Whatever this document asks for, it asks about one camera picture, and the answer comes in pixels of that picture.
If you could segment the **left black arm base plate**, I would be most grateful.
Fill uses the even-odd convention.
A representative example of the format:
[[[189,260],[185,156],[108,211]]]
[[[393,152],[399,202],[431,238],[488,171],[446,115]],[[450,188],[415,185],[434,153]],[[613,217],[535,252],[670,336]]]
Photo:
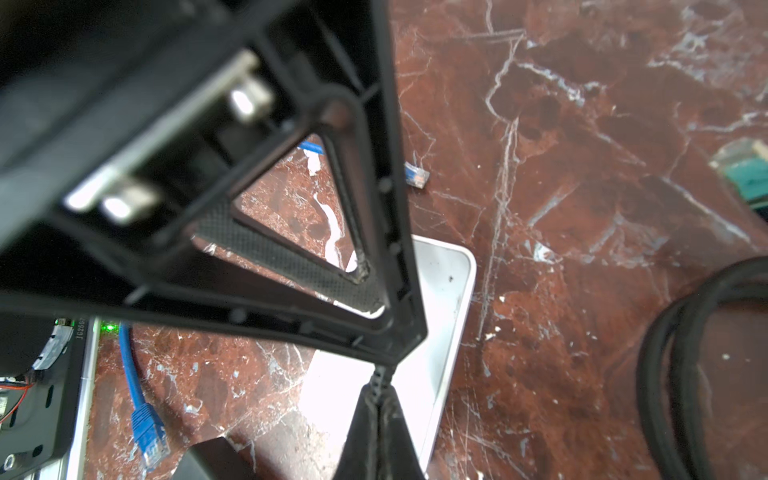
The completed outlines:
[[[73,443],[90,322],[25,317],[1,329],[1,477],[23,479]]]

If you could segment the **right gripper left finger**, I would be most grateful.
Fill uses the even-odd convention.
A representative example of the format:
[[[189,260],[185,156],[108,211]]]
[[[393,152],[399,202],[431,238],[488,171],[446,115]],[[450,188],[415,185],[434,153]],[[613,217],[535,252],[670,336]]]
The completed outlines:
[[[379,406],[370,385],[360,392],[334,480],[377,478]]]

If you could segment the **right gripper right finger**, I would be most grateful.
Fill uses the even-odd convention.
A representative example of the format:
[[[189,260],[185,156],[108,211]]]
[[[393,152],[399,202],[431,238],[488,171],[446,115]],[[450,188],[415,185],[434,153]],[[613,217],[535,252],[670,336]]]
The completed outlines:
[[[425,479],[393,386],[383,390],[379,401],[377,478]]]

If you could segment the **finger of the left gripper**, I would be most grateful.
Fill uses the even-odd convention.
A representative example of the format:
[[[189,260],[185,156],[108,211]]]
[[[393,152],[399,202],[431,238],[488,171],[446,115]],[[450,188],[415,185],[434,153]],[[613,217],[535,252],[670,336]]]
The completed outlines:
[[[384,1],[5,1],[1,310],[394,366],[426,337]],[[357,267],[244,210],[321,138]]]

